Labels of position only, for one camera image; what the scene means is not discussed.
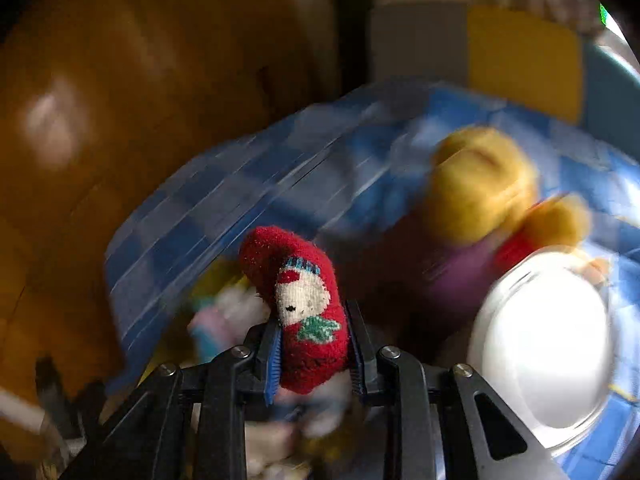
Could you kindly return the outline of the dark purple box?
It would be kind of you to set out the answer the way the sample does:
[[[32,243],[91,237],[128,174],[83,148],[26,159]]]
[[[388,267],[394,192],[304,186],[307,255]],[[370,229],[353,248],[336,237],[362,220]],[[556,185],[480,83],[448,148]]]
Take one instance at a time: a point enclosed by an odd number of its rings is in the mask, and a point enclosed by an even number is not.
[[[463,247],[439,245],[423,237],[394,247],[393,280],[416,306],[443,318],[472,318],[495,281],[495,237]]]

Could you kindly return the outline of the black headboard post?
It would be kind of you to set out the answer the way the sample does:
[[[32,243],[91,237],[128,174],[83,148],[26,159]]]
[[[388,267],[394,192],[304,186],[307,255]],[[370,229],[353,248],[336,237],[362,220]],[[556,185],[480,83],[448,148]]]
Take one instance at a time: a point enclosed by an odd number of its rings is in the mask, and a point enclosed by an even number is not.
[[[332,0],[337,85],[346,94],[371,81],[373,0]]]

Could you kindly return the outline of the gold storage box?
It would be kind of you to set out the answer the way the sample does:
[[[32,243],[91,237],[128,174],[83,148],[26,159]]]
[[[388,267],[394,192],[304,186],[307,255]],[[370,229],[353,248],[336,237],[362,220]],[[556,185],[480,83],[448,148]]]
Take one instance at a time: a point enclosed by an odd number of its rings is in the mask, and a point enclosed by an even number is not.
[[[218,258],[186,291],[142,376],[167,361],[182,367],[207,363],[242,344],[248,330],[269,315],[269,307],[238,263]]]

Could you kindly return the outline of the red christmas sock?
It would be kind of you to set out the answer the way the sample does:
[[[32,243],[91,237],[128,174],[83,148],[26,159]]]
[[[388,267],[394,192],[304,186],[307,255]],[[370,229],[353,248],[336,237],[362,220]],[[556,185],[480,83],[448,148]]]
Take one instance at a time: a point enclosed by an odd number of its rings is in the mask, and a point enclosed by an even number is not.
[[[277,226],[258,226],[239,251],[242,272],[281,326],[280,386],[308,394],[348,365],[348,324],[326,253]]]

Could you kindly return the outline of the yellow giraffe plush toy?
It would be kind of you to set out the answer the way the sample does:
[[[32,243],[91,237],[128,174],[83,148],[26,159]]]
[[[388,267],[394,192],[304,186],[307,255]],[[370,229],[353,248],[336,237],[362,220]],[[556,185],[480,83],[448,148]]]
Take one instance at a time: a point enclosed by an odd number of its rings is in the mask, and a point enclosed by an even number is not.
[[[495,279],[543,249],[581,258],[597,281],[610,274],[605,259],[579,248],[592,228],[586,201],[575,192],[541,197],[534,162],[495,128],[458,129],[437,145],[420,218],[427,238],[439,245],[495,237]]]

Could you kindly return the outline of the white metal tin can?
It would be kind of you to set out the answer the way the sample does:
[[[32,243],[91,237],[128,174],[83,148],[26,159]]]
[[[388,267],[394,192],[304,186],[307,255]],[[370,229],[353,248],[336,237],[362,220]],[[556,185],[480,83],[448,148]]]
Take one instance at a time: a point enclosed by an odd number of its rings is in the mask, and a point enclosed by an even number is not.
[[[466,362],[554,457],[597,426],[614,375],[608,277],[590,255],[551,247],[495,281]]]

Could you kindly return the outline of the blue plaid bed cover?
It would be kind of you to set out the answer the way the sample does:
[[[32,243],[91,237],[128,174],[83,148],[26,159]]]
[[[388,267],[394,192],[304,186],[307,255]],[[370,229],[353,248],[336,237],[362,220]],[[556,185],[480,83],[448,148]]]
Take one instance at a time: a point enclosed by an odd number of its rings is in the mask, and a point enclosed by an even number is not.
[[[137,380],[184,292],[254,226],[275,224],[331,255],[390,228],[413,206],[436,145],[467,125],[497,127],[537,165],[541,192],[579,193],[590,245],[613,266],[620,331],[601,421],[560,465],[608,478],[639,426],[639,159],[582,128],[450,84],[388,80],[301,110],[191,159],[116,231],[105,274],[126,358],[108,384]]]

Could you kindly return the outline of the teal headboard cushion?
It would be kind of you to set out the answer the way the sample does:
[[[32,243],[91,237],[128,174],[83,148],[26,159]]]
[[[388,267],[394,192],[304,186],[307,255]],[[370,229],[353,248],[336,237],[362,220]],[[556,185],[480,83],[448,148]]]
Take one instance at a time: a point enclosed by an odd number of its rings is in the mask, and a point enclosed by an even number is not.
[[[639,74],[610,49],[584,42],[582,128],[639,158]]]

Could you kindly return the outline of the grey headboard cushion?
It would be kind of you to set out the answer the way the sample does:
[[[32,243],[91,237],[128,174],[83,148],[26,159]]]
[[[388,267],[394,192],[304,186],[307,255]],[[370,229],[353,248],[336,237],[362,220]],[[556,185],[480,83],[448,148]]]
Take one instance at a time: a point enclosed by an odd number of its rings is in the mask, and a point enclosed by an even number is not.
[[[468,84],[468,37],[463,3],[390,3],[370,17],[371,74],[374,81],[422,77]]]

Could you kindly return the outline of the yellow headboard cushion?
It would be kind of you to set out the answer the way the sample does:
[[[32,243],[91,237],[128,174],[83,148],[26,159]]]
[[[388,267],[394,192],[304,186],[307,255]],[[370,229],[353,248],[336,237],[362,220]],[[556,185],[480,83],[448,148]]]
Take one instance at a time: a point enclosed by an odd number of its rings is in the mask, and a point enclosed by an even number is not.
[[[466,7],[468,87],[578,124],[584,102],[582,38],[533,14]]]

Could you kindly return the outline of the pink fabric pouch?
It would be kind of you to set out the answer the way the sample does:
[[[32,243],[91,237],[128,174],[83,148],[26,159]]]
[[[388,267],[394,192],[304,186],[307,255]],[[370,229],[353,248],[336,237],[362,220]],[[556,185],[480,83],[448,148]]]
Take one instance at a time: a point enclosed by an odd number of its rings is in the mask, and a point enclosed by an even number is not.
[[[188,325],[198,364],[211,361],[238,344],[248,330],[268,321],[269,307],[253,286],[234,284],[218,294],[196,298],[192,302],[194,315]]]

